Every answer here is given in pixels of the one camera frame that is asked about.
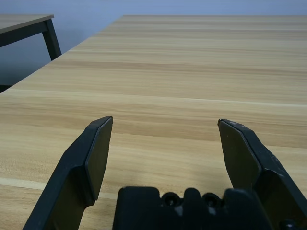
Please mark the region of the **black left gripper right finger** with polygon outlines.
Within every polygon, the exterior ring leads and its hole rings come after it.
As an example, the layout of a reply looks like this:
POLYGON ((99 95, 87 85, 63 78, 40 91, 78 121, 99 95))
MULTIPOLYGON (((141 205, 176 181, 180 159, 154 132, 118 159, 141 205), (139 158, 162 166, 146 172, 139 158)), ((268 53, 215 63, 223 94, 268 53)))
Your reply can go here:
POLYGON ((246 126, 219 119, 227 173, 234 188, 252 189, 276 230, 305 230, 307 200, 280 161, 246 126))

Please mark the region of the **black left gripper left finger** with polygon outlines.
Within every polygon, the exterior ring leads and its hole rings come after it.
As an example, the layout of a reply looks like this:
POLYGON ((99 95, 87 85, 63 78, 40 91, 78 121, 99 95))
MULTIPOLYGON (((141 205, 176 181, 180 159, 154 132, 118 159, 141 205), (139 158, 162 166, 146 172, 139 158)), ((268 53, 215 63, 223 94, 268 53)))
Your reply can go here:
POLYGON ((91 122, 65 150, 30 214, 25 230, 77 230, 85 209, 98 199, 113 118, 91 122))

